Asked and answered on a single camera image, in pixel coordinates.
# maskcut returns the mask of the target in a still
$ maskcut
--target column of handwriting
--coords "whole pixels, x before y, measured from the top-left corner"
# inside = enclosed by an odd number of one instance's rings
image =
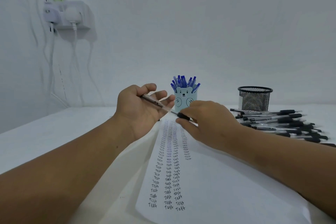
[[[189,149],[188,149],[187,137],[186,137],[185,130],[182,127],[181,127],[181,137],[182,137],[184,158],[185,160],[190,160],[191,156],[190,156]]]
[[[159,191],[159,183],[160,183],[160,174],[162,173],[163,170],[163,157],[164,157],[164,152],[165,152],[165,144],[166,144],[166,136],[167,136],[167,128],[168,128],[168,123],[169,121],[165,121],[164,128],[163,128],[163,134],[160,142],[160,149],[159,149],[159,155],[156,159],[156,165],[155,165],[155,171],[153,175],[153,183],[152,187],[150,189],[150,194],[149,194],[149,203],[148,206],[151,208],[156,208],[157,207],[157,195]]]
[[[164,205],[165,209],[174,209],[172,202],[172,137],[173,137],[173,123],[171,122],[167,134],[167,162],[166,162],[166,178],[164,191]]]
[[[180,163],[179,163],[179,145],[177,143],[176,123],[173,123],[173,183],[172,189],[174,192],[174,209],[184,211],[184,202],[182,201],[180,188]]]

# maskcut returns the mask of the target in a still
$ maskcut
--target forearm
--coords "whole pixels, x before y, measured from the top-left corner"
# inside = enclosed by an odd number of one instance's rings
[[[227,150],[336,218],[336,150],[250,128]]]
[[[132,136],[112,118],[0,175],[0,222],[66,222]]]

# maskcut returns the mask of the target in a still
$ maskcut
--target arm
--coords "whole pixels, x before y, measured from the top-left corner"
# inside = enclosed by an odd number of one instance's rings
[[[197,121],[198,127],[176,120],[196,140],[250,163],[336,218],[335,148],[244,127],[210,101],[194,101],[181,112]]]
[[[128,87],[111,119],[1,174],[0,223],[67,222],[118,154],[165,114],[138,97],[154,90],[154,84]],[[166,96],[166,91],[154,93],[157,99]],[[163,103],[172,107],[173,100],[170,96]]]

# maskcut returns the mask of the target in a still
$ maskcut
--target hand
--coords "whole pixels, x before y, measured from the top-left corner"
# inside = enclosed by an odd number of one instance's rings
[[[139,98],[139,96],[155,90],[156,85],[149,83],[142,87],[132,85],[119,93],[117,110],[113,118],[121,120],[124,125],[130,126],[134,135],[134,141],[145,136],[154,124],[167,113],[165,110],[159,109],[153,104]],[[167,92],[161,90],[153,93],[151,96],[160,100],[167,97]],[[174,99],[175,96],[170,95],[161,102],[167,107],[172,108],[174,106]]]
[[[193,138],[217,150],[226,150],[245,129],[225,106],[212,101],[193,101],[181,113],[191,117],[198,126],[180,118],[176,122]]]

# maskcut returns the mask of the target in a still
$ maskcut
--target pen holder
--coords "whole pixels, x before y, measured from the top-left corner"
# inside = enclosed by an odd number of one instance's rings
[[[177,87],[175,92],[175,111],[179,112],[180,110],[189,107],[190,103],[194,100],[197,100],[197,91],[191,93],[193,90],[192,87],[180,88]]]
[[[271,88],[244,86],[239,87],[239,107],[240,110],[248,111],[268,111]]]

